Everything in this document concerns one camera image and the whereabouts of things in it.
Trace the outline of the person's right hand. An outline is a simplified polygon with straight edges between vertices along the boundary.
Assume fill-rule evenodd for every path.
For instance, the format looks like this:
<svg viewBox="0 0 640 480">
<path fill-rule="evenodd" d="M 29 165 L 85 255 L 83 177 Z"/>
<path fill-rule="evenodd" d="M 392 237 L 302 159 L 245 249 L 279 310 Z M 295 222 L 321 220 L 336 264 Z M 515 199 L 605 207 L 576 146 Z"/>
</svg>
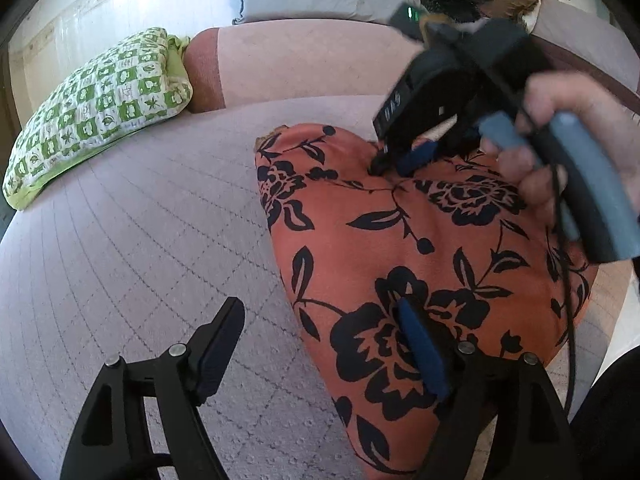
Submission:
<svg viewBox="0 0 640 480">
<path fill-rule="evenodd" d="M 524 110 L 536 125 L 545 125 L 559 110 L 575 114 L 608 154 L 634 209 L 639 208 L 639 126 L 597 81 L 583 73 L 548 72 L 529 77 Z M 504 180 L 518 188 L 518 194 L 536 217 L 547 226 L 554 220 L 554 178 L 566 187 L 564 169 L 536 165 L 535 153 L 527 146 L 503 150 L 491 140 L 480 141 L 482 151 L 497 159 Z"/>
</svg>

